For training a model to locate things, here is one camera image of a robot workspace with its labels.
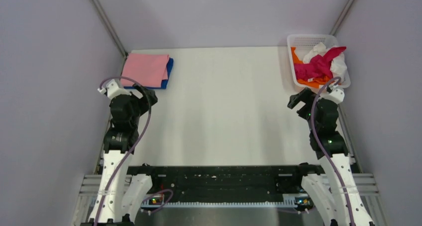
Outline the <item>magenta t shirt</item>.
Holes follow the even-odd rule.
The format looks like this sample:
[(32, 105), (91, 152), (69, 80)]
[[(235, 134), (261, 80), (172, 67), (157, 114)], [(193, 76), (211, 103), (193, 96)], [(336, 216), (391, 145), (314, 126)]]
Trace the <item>magenta t shirt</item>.
[(292, 47), (293, 67), (298, 82), (324, 84), (334, 77), (344, 80), (347, 66), (344, 60), (345, 46), (313, 50), (299, 60)]

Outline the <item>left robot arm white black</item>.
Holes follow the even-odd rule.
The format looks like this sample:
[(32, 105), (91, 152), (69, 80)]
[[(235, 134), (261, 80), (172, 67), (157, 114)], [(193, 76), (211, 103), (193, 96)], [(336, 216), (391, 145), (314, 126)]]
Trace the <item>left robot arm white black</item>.
[(141, 98), (116, 81), (98, 89), (110, 99), (112, 118), (104, 137), (104, 165), (98, 195), (84, 223), (86, 226), (134, 225), (146, 194), (159, 188), (160, 180), (152, 174), (136, 175), (129, 187), (125, 187), (134, 148), (146, 131), (138, 131), (139, 119), (145, 113), (151, 118), (151, 108), (158, 102), (153, 90), (142, 86), (134, 88), (142, 94)]

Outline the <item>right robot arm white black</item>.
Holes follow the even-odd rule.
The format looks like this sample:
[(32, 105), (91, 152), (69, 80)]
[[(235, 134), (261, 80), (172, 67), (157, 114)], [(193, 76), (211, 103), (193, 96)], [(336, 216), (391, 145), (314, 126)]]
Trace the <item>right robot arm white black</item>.
[(351, 158), (342, 135), (337, 131), (338, 105), (345, 93), (334, 88), (321, 97), (309, 88), (291, 95), (288, 108), (303, 102), (297, 114), (308, 122), (310, 144), (316, 153), (329, 186), (319, 172), (305, 171), (292, 178), (298, 192), (306, 192), (326, 226), (373, 226), (351, 169)]

